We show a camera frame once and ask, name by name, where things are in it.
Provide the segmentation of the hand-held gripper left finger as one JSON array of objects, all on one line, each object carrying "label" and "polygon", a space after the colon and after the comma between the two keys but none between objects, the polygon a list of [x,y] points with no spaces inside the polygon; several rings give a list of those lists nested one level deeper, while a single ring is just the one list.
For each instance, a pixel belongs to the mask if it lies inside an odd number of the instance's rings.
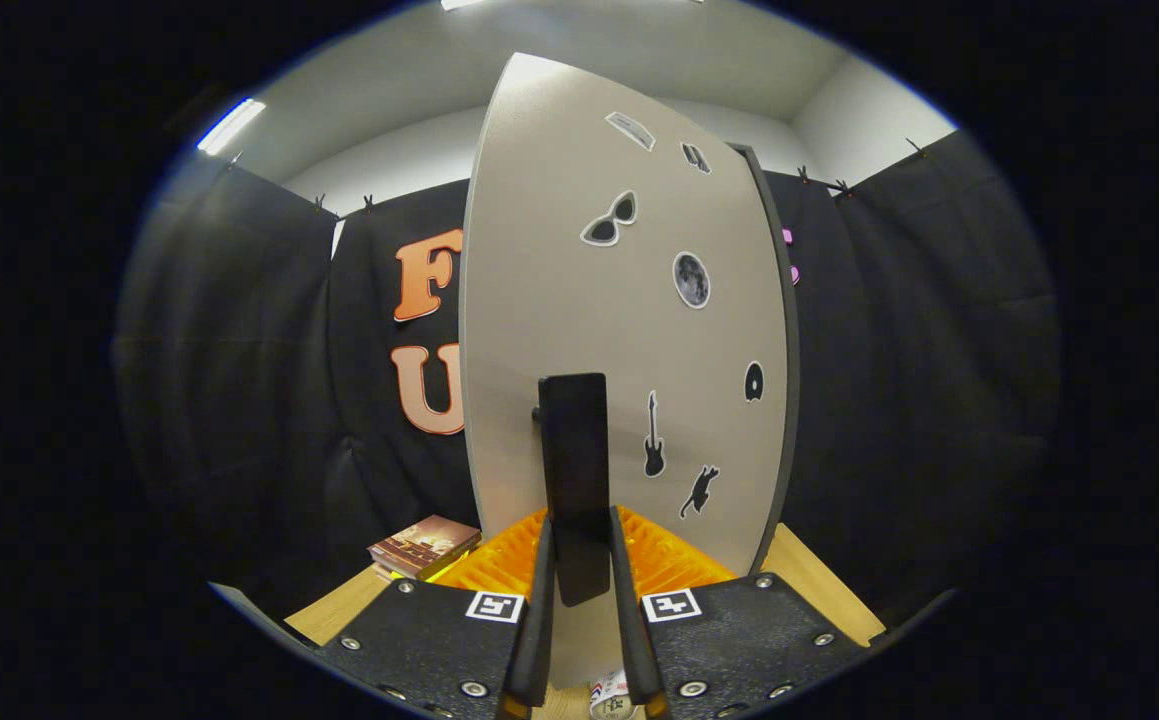
[{"label": "hand-held gripper left finger", "polygon": [[551,674],[553,523],[539,510],[437,582],[398,579],[318,650],[420,719],[527,719]]}]

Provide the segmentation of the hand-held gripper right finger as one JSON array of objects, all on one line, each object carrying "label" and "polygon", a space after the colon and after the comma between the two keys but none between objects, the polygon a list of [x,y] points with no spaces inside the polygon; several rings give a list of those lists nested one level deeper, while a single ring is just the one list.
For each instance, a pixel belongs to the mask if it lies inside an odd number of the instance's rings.
[{"label": "hand-held gripper right finger", "polygon": [[862,666],[863,643],[772,570],[639,592],[633,515],[608,516],[624,671],[648,719],[759,719]]}]

